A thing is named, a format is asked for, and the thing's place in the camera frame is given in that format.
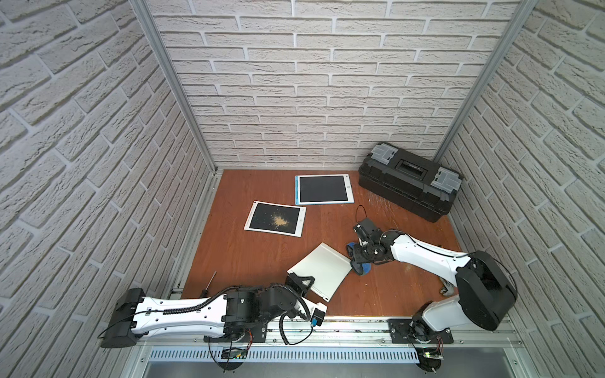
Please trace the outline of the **blue microfiber cleaning mitt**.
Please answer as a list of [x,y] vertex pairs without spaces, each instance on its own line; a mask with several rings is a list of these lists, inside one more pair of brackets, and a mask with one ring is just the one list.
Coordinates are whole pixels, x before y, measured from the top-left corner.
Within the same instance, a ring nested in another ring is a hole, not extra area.
[[367,247],[360,243],[349,243],[346,246],[350,258],[351,269],[358,276],[365,276],[370,272],[373,260],[367,251]]

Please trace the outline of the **white drawing tablet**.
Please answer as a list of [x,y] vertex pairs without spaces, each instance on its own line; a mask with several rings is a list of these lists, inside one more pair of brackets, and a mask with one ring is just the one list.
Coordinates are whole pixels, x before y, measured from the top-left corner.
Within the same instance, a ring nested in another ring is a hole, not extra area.
[[305,258],[288,270],[297,277],[313,277],[310,289],[329,302],[351,272],[350,259],[326,243],[319,244]]
[[301,237],[307,208],[254,201],[245,231]]

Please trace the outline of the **blue-edged drawing tablet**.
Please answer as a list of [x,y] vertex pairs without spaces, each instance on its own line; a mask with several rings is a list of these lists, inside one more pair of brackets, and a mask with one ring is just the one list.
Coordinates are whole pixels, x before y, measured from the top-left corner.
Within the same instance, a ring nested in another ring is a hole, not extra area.
[[297,206],[352,204],[354,195],[348,174],[295,176]]

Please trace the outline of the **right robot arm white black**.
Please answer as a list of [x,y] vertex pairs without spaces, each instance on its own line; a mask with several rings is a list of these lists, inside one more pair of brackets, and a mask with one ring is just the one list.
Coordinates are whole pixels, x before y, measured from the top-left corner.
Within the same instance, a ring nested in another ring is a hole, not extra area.
[[484,251],[463,253],[421,241],[399,230],[382,231],[366,218],[354,226],[356,243],[347,245],[351,268],[363,276],[370,266],[398,261],[430,272],[454,288],[439,302],[422,307],[411,321],[418,340],[452,327],[475,324],[495,331],[515,305],[518,291],[501,264]]

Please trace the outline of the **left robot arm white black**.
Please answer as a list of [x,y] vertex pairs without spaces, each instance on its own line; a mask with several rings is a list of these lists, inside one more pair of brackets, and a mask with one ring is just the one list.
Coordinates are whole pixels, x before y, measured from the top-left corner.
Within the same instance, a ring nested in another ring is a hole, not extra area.
[[118,299],[99,339],[104,349],[168,335],[201,336],[206,343],[263,343],[269,323],[277,321],[282,340],[291,345],[285,335],[287,318],[299,318],[314,329],[326,312],[327,306],[308,300],[304,290],[282,283],[229,286],[200,299],[157,299],[133,288]]

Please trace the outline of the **black toolbox grey latches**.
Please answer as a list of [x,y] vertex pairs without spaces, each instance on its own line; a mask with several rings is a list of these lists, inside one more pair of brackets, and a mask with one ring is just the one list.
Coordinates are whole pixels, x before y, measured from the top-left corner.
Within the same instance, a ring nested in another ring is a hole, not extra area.
[[450,213],[462,182],[460,173],[386,142],[359,167],[361,187],[432,223]]

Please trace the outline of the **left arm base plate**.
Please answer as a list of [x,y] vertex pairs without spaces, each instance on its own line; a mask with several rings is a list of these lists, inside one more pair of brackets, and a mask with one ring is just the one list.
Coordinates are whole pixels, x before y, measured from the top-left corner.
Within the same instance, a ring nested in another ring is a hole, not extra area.
[[216,337],[203,337],[206,343],[264,343],[266,341],[267,321],[255,321],[249,323],[227,323],[224,334]]

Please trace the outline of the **orange handled pliers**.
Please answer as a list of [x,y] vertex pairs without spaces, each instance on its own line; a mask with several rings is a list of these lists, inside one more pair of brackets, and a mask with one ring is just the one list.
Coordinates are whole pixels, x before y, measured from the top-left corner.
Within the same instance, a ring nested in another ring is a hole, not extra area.
[[440,289],[442,296],[451,297],[457,293],[455,285],[453,285],[451,282],[444,280],[443,278],[440,278],[440,281],[443,285],[443,287]]

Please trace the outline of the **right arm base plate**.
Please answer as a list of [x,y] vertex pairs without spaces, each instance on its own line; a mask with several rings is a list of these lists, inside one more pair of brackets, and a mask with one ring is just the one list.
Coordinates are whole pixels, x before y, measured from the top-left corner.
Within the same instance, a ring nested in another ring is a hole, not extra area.
[[387,320],[389,335],[393,344],[453,344],[450,329],[434,331],[422,321],[412,318],[391,318]]

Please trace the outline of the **aluminium mounting rail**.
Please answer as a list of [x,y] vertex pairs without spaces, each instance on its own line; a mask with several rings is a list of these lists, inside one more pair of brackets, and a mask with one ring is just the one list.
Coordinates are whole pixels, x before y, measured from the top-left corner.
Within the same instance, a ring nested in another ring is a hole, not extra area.
[[[485,331],[474,324],[452,327],[431,343],[421,343],[416,338],[408,339],[402,325],[390,325],[390,319],[400,319],[403,324],[411,323],[411,318],[402,317],[327,317],[322,326],[314,328],[313,333],[299,346],[343,346],[343,347],[436,347],[443,343],[445,348],[486,347],[486,348],[523,348],[524,343],[509,318],[505,318],[496,331]],[[285,346],[280,337],[277,321],[270,322],[254,336],[252,346]],[[284,330],[287,339],[299,342],[310,334],[310,324],[299,320],[285,320]],[[156,335],[142,340],[148,346],[203,346],[208,340],[200,333],[180,335]]]

